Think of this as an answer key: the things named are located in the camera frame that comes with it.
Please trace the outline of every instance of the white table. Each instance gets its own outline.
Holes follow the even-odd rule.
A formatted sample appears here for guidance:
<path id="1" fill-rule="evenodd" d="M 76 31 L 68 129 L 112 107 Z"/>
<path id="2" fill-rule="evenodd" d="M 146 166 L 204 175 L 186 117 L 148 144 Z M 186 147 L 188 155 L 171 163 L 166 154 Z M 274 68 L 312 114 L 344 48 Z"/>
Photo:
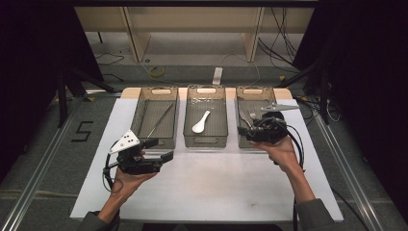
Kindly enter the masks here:
<path id="1" fill-rule="evenodd" d="M 102 184 L 102 168 L 111 145 L 132 123 L 138 99 L 117 99 L 80 191 L 72 218 L 100 210 L 109 196 Z M 295 105 L 294 100 L 278 103 Z M 235 101 L 227 99 L 228 140 L 225 148 L 187 148 L 183 126 L 186 98 L 180 96 L 174 159 L 122 206 L 122 219 L 140 222 L 265 223 L 292 220 L 293 191 L 286 175 L 267 153 L 238 147 Z M 330 190 L 318 155 L 299 110 L 283 112 L 299 132 L 305 150 L 306 177 L 335 221 L 344 218 Z M 147 150 L 148 155 L 156 151 Z"/>

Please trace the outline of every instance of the fork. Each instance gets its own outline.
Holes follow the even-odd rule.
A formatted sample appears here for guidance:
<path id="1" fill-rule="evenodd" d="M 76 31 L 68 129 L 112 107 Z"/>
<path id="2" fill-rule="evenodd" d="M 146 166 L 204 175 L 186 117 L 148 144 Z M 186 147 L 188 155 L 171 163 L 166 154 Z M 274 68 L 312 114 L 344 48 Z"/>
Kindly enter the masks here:
<path id="1" fill-rule="evenodd" d="M 251 110 L 248 110 L 249 116 L 252 118 L 252 120 L 256 119 L 256 113 L 255 109 L 252 108 Z"/>

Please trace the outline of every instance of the white spoon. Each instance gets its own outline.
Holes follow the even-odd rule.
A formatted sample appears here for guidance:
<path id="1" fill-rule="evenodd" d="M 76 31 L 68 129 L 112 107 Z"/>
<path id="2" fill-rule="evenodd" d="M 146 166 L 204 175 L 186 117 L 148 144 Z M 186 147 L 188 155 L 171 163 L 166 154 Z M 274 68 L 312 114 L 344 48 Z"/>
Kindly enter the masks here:
<path id="1" fill-rule="evenodd" d="M 206 111 L 204 116 L 198 121 L 193 127 L 192 130 L 194 133 L 202 133 L 204 131 L 205 120 L 207 116 L 210 114 L 210 111 Z"/>

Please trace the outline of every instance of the person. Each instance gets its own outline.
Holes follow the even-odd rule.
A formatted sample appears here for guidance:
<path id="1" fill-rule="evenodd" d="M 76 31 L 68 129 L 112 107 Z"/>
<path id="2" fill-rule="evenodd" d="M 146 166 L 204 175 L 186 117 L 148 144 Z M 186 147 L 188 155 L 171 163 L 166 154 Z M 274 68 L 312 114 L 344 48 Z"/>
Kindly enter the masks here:
<path id="1" fill-rule="evenodd" d="M 287 136 L 276 144 L 257 142 L 255 148 L 265 150 L 268 157 L 279 164 L 291 183 L 296 210 L 303 231 L 338 230 L 323 202 L 316 198 L 302 167 L 299 165 L 293 148 L 292 139 Z M 79 231 L 111 231 L 116 230 L 120 223 L 119 209 L 123 203 L 145 181 L 157 173 L 129 175 L 118 167 L 111 195 L 100 212 L 88 212 L 84 217 Z"/>

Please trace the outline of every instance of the black cloth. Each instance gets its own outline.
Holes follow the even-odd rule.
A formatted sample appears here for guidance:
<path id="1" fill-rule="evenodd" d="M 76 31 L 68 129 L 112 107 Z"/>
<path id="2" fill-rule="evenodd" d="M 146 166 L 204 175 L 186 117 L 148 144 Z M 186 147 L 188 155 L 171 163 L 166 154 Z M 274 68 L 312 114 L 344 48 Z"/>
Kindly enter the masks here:
<path id="1" fill-rule="evenodd" d="M 303 231 L 336 231 L 334 220 L 320 199 L 297 204 L 300 225 Z M 116 231 L 119 227 L 120 217 L 116 214 L 114 220 L 107 224 L 97 217 L 98 212 L 89 212 L 84 217 L 78 231 Z"/>

